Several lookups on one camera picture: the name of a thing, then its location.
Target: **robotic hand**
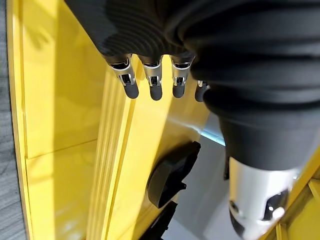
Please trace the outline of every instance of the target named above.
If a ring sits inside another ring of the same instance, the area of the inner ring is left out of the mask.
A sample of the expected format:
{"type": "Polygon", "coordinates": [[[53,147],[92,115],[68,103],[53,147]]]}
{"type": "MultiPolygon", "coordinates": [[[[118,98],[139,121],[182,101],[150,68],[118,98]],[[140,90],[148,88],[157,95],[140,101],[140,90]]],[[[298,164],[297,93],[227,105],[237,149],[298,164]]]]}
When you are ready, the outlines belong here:
{"type": "Polygon", "coordinates": [[[130,98],[139,94],[132,53],[155,101],[162,55],[172,56],[177,98],[195,56],[196,99],[219,116],[226,143],[231,222],[243,239],[264,234],[320,126],[320,0],[65,2],[130,98]]]}

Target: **gray floor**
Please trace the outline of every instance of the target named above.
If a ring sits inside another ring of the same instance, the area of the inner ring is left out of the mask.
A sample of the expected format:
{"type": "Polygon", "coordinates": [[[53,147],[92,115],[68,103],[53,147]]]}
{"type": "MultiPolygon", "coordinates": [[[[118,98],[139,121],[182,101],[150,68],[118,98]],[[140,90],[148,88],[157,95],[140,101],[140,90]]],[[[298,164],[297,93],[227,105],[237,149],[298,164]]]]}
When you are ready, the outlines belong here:
{"type": "Polygon", "coordinates": [[[12,130],[6,37],[6,1],[0,0],[0,240],[25,240],[12,130]]]}

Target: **yellow panel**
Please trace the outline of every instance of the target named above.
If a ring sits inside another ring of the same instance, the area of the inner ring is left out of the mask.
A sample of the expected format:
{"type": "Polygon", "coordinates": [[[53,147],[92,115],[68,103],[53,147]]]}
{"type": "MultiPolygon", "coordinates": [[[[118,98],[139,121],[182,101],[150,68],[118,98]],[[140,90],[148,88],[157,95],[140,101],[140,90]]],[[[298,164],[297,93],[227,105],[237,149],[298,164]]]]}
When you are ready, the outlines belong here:
{"type": "Polygon", "coordinates": [[[312,192],[313,197],[319,202],[320,204],[320,180],[311,179],[309,181],[309,187],[312,192]]]}
{"type": "Polygon", "coordinates": [[[27,157],[97,139],[106,63],[63,0],[21,0],[27,157]]]}
{"type": "Polygon", "coordinates": [[[276,240],[288,240],[287,226],[278,223],[275,226],[276,240]]]}
{"type": "Polygon", "coordinates": [[[27,161],[35,240],[85,239],[97,141],[27,161]]]}
{"type": "Polygon", "coordinates": [[[24,111],[22,111],[23,74],[22,74],[22,23],[20,20],[21,9],[18,0],[7,1],[7,45],[8,45],[8,67],[10,81],[10,98],[12,110],[12,124],[14,133],[14,148],[16,156],[17,172],[21,205],[24,217],[26,233],[33,240],[31,230],[31,213],[29,206],[29,193],[27,185],[26,149],[24,133],[24,111]]]}
{"type": "Polygon", "coordinates": [[[171,61],[162,60],[163,97],[153,101],[146,80],[139,83],[123,159],[112,198],[108,220],[108,240],[138,239],[159,214],[147,198],[146,186],[156,160],[177,145],[198,140],[208,110],[195,100],[197,82],[187,81],[182,98],[172,94],[171,61]]]}
{"type": "Polygon", "coordinates": [[[88,221],[106,63],[63,0],[7,1],[7,39],[28,237],[79,239],[88,221]]]}
{"type": "Polygon", "coordinates": [[[288,227],[290,240],[318,240],[320,237],[320,204],[310,199],[288,227]]]}

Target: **yellow door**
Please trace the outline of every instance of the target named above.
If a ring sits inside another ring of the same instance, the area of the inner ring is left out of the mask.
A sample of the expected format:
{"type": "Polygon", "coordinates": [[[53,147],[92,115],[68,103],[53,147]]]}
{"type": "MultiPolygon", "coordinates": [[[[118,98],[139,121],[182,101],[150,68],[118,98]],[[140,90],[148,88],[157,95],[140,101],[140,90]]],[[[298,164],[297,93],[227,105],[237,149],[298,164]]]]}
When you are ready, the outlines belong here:
{"type": "Polygon", "coordinates": [[[138,239],[161,211],[146,195],[157,159],[198,140],[207,120],[196,81],[153,101],[137,56],[139,97],[123,86],[62,0],[7,1],[11,107],[31,240],[138,239]]]}

